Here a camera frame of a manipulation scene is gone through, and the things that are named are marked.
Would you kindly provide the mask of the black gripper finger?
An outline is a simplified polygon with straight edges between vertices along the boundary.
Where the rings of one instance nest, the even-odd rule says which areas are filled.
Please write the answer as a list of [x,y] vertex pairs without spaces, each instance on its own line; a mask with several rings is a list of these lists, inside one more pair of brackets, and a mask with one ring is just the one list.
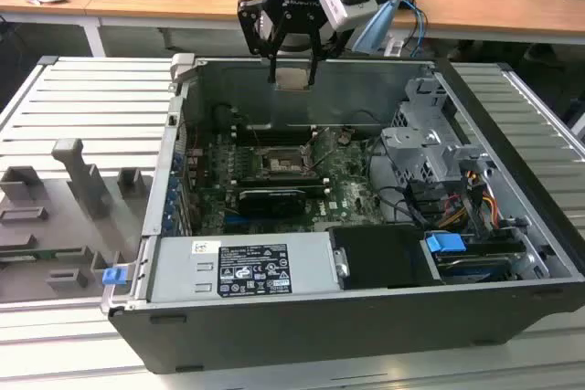
[[261,13],[264,11],[262,0],[239,0],[237,16],[246,43],[252,55],[260,55],[270,61],[268,82],[276,82],[277,54],[284,39],[289,33],[289,20],[285,16],[271,26],[269,38],[261,36],[258,24],[261,21]]
[[321,41],[320,30],[328,24],[328,18],[325,14],[319,16],[309,16],[310,20],[307,25],[308,36],[311,45],[311,62],[308,77],[308,85],[313,86],[316,76],[318,63],[329,58],[338,58],[345,50],[346,44],[352,36],[352,30],[337,32],[334,31],[330,38],[323,44]]

